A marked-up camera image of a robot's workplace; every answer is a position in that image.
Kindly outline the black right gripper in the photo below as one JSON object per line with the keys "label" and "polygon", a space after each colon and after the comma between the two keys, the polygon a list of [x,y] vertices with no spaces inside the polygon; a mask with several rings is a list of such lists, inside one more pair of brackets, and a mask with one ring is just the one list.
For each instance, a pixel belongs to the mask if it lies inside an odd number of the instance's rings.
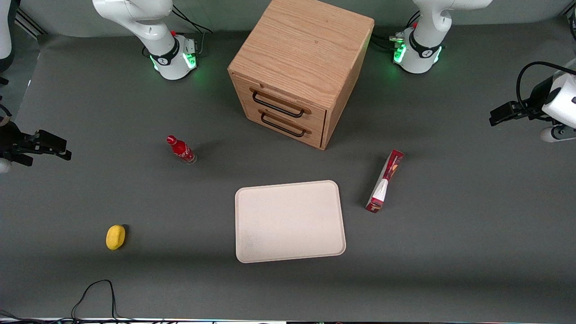
{"label": "black right gripper", "polygon": [[20,131],[16,123],[8,121],[0,128],[0,158],[23,166],[33,166],[34,155],[51,155],[70,161],[72,152],[66,150],[67,141],[45,130],[34,135]]}

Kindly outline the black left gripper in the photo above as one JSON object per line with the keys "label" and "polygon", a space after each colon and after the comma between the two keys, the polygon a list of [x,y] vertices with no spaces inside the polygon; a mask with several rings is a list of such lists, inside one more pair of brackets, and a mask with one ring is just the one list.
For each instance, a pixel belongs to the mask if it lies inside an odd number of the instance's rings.
{"label": "black left gripper", "polygon": [[499,107],[490,111],[491,126],[496,126],[504,122],[518,120],[527,117],[529,120],[541,120],[545,122],[557,123],[555,119],[544,113],[542,108],[545,104],[547,97],[551,91],[553,84],[553,76],[549,76],[539,84],[537,84],[529,98],[523,100],[520,94],[521,78],[518,76],[516,83],[517,101],[508,101]]}

